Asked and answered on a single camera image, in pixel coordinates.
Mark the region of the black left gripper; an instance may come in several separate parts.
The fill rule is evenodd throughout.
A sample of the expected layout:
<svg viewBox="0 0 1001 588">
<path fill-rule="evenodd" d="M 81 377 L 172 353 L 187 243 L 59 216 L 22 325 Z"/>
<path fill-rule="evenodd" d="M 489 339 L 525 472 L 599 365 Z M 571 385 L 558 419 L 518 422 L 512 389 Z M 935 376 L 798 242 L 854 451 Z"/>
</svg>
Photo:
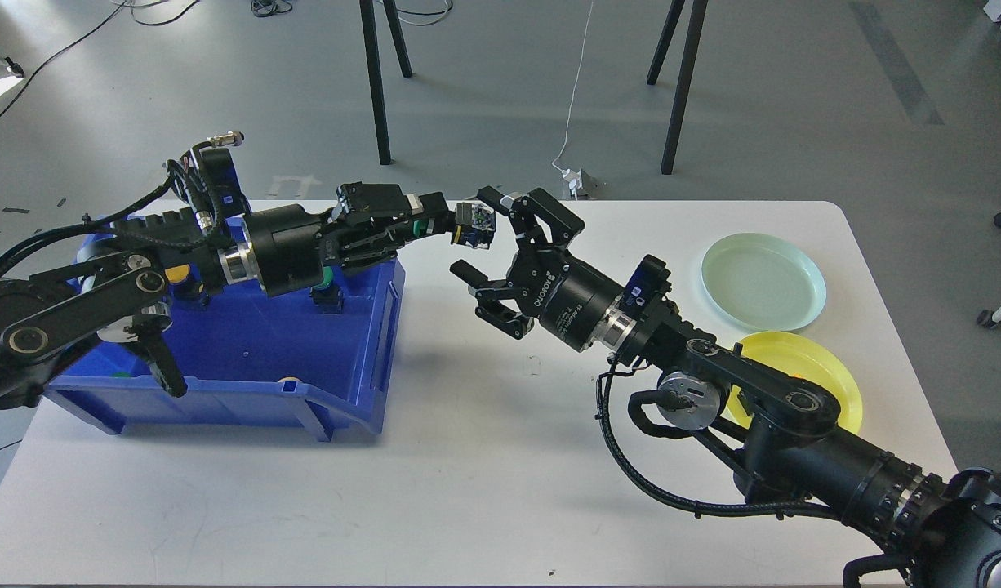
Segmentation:
<svg viewBox="0 0 1001 588">
<path fill-rule="evenodd" d="M 396 257 L 417 239 L 452 232 L 443 194 L 407 194 L 396 184 L 340 184 L 336 191 L 337 263 L 358 270 Z M 302 289 L 333 288 L 334 271 L 323 264 L 320 242 L 331 208 L 310 213 L 299 204 L 253 212 L 243 217 L 243 231 L 254 256 L 257 280 L 269 297 Z"/>
</svg>

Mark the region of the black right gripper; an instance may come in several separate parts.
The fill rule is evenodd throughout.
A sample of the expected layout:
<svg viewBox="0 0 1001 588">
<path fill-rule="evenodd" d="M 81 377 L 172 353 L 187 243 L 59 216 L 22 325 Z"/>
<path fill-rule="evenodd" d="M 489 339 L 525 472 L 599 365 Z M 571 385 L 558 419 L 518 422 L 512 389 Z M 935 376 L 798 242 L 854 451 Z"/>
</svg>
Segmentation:
<svg viewBox="0 0 1001 588">
<path fill-rule="evenodd" d="M 652 298 L 643 272 L 622 287 L 572 256 L 567 247 L 584 222 L 544 189 L 504 196 L 485 186 L 477 199 L 508 217 L 517 245 L 503 279 L 490 280 L 464 260 L 451 265 L 477 301 L 477 316 L 517 340 L 538 320 L 576 351 L 595 342 L 618 351 Z"/>
</svg>

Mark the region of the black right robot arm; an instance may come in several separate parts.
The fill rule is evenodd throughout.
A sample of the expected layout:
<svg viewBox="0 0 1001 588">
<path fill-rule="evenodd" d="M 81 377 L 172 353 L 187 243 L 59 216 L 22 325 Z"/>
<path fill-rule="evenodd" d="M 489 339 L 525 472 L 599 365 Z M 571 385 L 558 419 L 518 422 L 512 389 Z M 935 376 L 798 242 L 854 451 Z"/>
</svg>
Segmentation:
<svg viewBox="0 0 1001 588">
<path fill-rule="evenodd" d="M 601 343 L 607 371 L 595 383 L 603 439 L 631 483 L 696 517 L 803 516 L 837 520 L 876 543 L 853 559 L 843 585 L 895 570 L 909 587 L 1001 587 L 1001 473 L 960 471 L 948 483 L 838 425 L 841 408 L 821 385 L 724 349 L 681 318 L 669 301 L 671 273 L 645 256 L 627 284 L 574 257 L 584 223 L 543 189 L 504 196 L 480 189 L 459 203 L 456 234 L 485 245 L 507 216 L 517 250 L 504 278 L 457 261 L 452 273 L 477 298 L 477 316 L 519 339 L 535 323 L 576 351 Z M 634 392 L 628 413 L 651 438 L 694 439 L 733 473 L 740 505 L 691 500 L 662 490 L 631 465 L 610 424 L 610 386 L 647 366 L 652 390 Z"/>
</svg>

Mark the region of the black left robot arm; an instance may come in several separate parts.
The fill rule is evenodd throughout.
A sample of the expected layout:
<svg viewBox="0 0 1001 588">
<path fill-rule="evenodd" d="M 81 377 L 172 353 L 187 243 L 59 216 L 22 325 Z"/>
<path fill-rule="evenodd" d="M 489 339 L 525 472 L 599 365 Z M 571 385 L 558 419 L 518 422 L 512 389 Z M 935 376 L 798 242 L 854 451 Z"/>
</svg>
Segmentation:
<svg viewBox="0 0 1001 588">
<path fill-rule="evenodd" d="M 192 269 L 198 296 L 254 280 L 269 296 L 317 287 L 326 268 L 356 273 L 415 239 L 468 235 L 443 194 L 344 184 L 328 211 L 254 212 L 226 131 L 166 161 L 166 178 L 123 211 L 50 229 L 0 256 L 0 410 L 34 407 L 49 382 L 99 342 L 116 340 L 161 387 L 187 386 L 164 340 L 168 299 Z"/>
</svg>

